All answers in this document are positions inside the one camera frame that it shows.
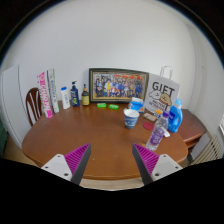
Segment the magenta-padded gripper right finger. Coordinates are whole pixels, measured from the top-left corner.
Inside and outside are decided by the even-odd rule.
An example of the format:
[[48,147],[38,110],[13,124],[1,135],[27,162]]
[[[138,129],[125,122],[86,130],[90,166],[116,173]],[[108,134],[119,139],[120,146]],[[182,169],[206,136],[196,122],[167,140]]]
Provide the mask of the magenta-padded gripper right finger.
[[133,144],[132,154],[144,185],[150,184],[182,169],[182,167],[167,154],[158,155],[138,144]]

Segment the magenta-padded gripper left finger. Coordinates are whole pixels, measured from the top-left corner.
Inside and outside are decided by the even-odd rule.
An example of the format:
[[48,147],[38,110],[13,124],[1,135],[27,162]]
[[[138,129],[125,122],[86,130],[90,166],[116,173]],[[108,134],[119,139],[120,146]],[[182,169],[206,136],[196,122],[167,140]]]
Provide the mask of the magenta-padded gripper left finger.
[[91,155],[91,145],[85,144],[66,155],[56,154],[42,169],[79,185]]

